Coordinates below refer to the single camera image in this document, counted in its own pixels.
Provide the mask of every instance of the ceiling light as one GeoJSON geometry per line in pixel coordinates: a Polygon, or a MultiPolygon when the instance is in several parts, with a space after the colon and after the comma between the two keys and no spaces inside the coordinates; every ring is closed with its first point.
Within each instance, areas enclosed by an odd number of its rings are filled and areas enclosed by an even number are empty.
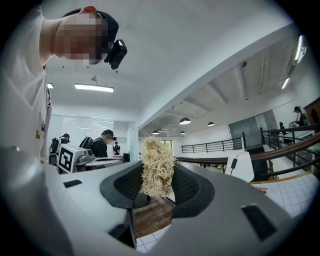
{"type": "Polygon", "coordinates": [[[288,84],[288,82],[289,82],[289,79],[290,79],[290,77],[288,77],[288,78],[285,80],[285,82],[284,82],[284,84],[283,84],[283,86],[282,86],[281,89],[284,89],[284,88],[287,86],[287,84],[288,84]]]}
{"type": "Polygon", "coordinates": [[[295,58],[294,58],[295,61],[297,61],[299,59],[299,55],[300,55],[301,48],[302,48],[302,43],[303,43],[303,36],[300,35],[299,42],[298,42],[298,48],[296,49],[296,54],[295,54],[295,58]]]}
{"type": "Polygon", "coordinates": [[[180,125],[187,125],[187,124],[190,124],[190,123],[191,123],[190,119],[187,118],[187,117],[184,117],[184,118],[181,118],[179,124],[180,124],[180,125]]]}
{"type": "Polygon", "coordinates": [[[99,85],[90,85],[90,84],[78,84],[76,83],[74,85],[76,89],[79,90],[91,90],[91,91],[100,91],[100,92],[107,92],[107,93],[113,93],[114,88],[108,87],[108,86],[99,86],[99,85]]]}

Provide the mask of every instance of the cable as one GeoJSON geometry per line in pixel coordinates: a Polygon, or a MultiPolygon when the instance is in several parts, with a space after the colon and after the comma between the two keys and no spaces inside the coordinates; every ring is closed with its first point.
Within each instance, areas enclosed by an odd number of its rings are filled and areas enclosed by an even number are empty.
{"type": "Polygon", "coordinates": [[[238,157],[238,155],[233,159],[233,161],[232,161],[232,164],[231,164],[231,173],[230,173],[230,176],[232,176],[232,172],[233,172],[233,170],[234,170],[234,168],[236,168],[236,164],[237,164],[237,157],[238,157]]]}

